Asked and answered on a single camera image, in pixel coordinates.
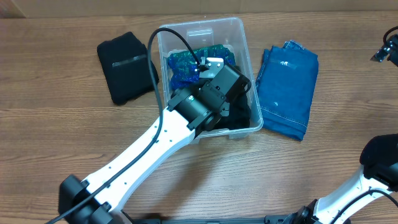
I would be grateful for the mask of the shiny blue green garment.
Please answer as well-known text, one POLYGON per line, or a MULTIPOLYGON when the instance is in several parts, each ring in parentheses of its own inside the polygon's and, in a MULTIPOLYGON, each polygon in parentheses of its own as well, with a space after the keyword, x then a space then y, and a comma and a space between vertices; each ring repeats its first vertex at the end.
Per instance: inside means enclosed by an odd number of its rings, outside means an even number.
MULTIPOLYGON (((234 53, 221 44, 196 49, 194 53, 198 59, 202 57, 218 57, 236 66, 234 53)), ((199 81, 200 73, 195 71, 197 68, 196 61, 189 51, 171 54, 167 59, 167 63, 173 73, 170 79, 172 90, 183 88, 199 81)))

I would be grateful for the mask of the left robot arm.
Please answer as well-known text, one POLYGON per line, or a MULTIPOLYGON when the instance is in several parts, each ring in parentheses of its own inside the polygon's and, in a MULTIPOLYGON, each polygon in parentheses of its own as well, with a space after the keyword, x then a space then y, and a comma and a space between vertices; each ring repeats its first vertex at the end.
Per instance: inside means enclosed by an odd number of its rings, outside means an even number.
POLYGON ((60 184, 59 216, 68 223, 126 223, 122 210, 134 191, 169 156, 211 131, 229 106, 251 87, 231 65, 214 78, 175 90, 153 125, 109 164, 83 180, 60 184))

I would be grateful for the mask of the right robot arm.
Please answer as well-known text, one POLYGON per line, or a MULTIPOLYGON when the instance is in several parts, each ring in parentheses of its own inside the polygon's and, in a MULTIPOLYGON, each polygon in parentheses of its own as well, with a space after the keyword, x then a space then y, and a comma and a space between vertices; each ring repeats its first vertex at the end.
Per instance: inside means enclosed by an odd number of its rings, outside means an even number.
POLYGON ((290 215, 268 215, 264 223, 350 223, 350 216, 397 191, 397 134, 372 138, 363 149, 360 167, 334 192, 290 215))

